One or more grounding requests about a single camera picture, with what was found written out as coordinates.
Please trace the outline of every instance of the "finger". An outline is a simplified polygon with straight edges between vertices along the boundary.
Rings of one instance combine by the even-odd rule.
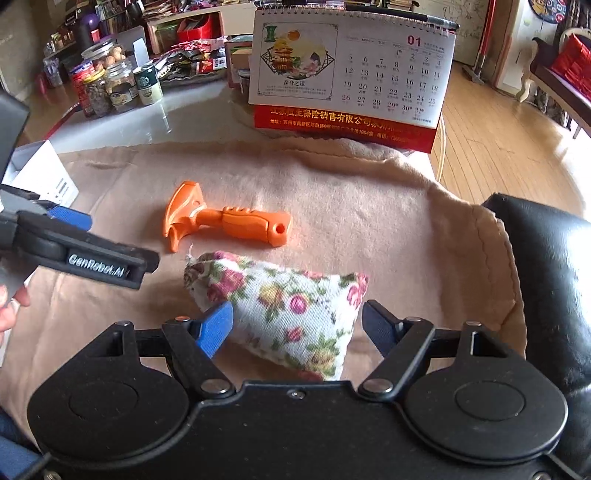
[[[19,288],[18,291],[14,294],[14,299],[23,307],[28,307],[31,304],[31,297],[29,297],[29,291],[27,290],[25,285]]]
[[[0,285],[0,308],[6,305],[8,301],[8,289],[6,285]]]
[[[12,305],[0,310],[0,332],[10,330],[16,322],[17,315],[14,313]]]

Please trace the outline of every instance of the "red box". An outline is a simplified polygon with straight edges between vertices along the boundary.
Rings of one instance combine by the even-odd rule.
[[[431,153],[437,135],[437,128],[370,116],[269,105],[255,105],[255,128],[322,132],[331,137],[354,138],[425,153]]]
[[[186,30],[191,23],[201,20],[200,26]],[[218,38],[221,36],[218,14],[205,14],[200,17],[185,18],[177,29],[177,40],[179,43],[190,40],[201,40],[202,38]]]

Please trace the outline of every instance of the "axe head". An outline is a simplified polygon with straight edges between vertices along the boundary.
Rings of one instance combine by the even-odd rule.
[[[185,180],[174,192],[164,214],[162,234],[170,239],[170,250],[176,252],[180,239],[197,228],[195,218],[206,209],[201,187],[195,181]]]

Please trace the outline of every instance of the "starbucks can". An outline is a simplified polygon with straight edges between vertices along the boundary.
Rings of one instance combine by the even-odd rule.
[[[138,86],[139,98],[144,105],[152,105],[162,98],[162,87],[156,76],[156,67],[149,61],[134,70],[135,84]]]

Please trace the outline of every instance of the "red cushion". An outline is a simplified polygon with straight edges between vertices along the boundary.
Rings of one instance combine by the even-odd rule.
[[[564,50],[552,64],[551,70],[591,100],[591,51],[571,35]]]

